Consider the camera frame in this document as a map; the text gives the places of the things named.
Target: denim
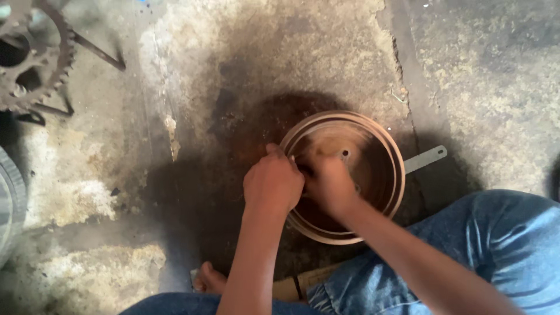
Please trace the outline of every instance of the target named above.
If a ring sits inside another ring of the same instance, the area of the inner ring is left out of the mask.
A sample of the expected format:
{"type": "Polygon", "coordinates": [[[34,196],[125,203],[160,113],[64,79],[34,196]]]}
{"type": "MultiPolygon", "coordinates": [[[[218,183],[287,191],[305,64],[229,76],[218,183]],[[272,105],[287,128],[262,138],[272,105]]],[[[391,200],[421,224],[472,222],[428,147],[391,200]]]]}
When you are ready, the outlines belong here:
{"type": "MultiPolygon", "coordinates": [[[[528,193],[484,191],[407,230],[476,272],[527,314],[560,314],[560,204],[528,193]]],[[[274,301],[273,314],[431,314],[373,251],[343,263],[307,296],[309,305],[274,301]]],[[[122,315],[215,314],[219,302],[218,295],[163,293],[122,315]]]]}

